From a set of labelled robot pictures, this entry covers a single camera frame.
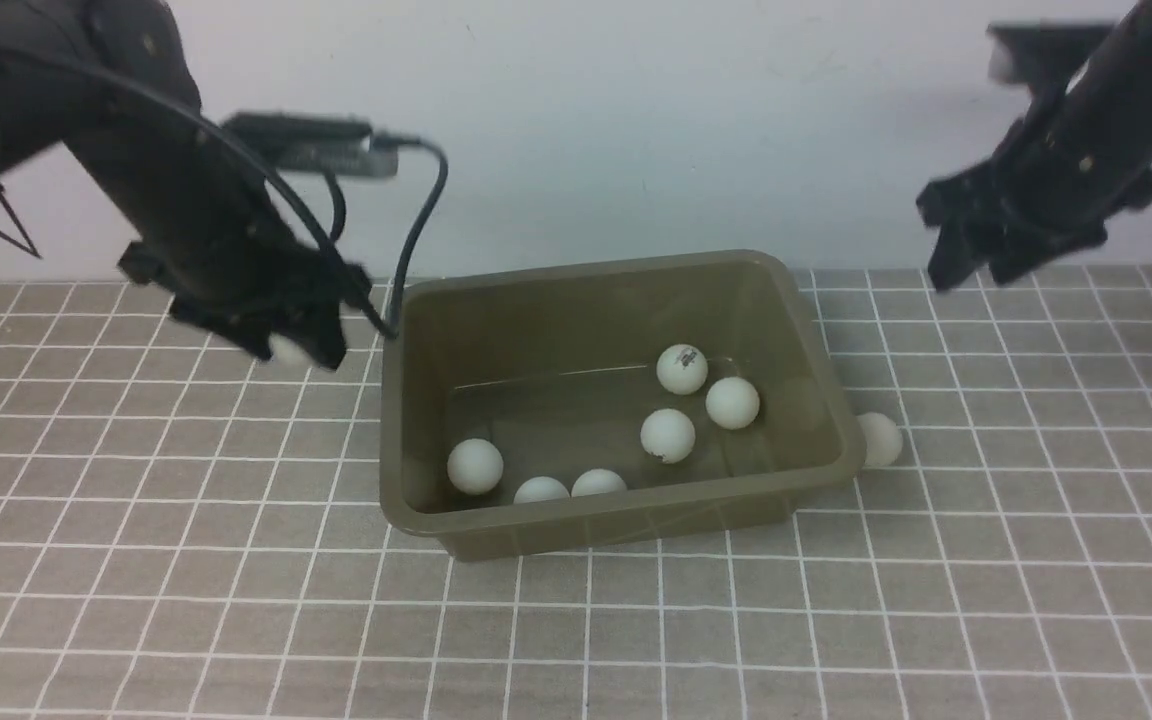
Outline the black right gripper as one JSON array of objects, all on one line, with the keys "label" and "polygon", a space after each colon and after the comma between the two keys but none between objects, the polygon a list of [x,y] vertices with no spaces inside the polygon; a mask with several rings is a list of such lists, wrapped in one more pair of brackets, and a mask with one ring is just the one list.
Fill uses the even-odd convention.
[{"label": "black right gripper", "polygon": [[1010,286],[1066,251],[1105,245],[1111,219],[1151,204],[1152,138],[1111,115],[1028,120],[986,164],[916,196],[924,227],[941,228],[929,260],[938,293],[982,268]]}]

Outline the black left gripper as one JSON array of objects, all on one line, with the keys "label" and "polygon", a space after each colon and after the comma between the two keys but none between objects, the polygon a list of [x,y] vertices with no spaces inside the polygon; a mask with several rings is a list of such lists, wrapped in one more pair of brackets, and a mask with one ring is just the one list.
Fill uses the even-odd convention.
[{"label": "black left gripper", "polygon": [[372,282],[361,265],[347,264],[351,282],[340,285],[314,249],[264,232],[175,264],[150,242],[137,241],[118,266],[134,285],[170,291],[174,323],[214,334],[262,363],[273,359],[270,336],[278,333],[317,365],[338,372],[348,351],[340,309],[372,314]]}]

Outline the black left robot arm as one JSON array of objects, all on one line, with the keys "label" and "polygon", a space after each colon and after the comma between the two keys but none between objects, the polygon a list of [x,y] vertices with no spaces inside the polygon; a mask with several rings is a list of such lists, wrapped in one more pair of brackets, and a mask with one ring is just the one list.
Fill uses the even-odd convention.
[{"label": "black left robot arm", "polygon": [[270,179],[195,123],[200,91],[164,1],[0,1],[1,179],[67,147],[136,232],[119,265],[172,319],[260,361],[346,359],[343,276],[302,243]]}]

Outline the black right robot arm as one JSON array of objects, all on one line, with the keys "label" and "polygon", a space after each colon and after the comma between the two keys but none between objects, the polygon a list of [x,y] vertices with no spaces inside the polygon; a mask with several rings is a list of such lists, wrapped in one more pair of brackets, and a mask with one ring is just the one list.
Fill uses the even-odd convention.
[{"label": "black right robot arm", "polygon": [[916,197],[938,237],[927,272],[952,291],[978,270],[1009,286],[1098,249],[1121,211],[1152,204],[1152,1],[1115,22],[990,24],[990,77],[1030,105],[996,150]]}]

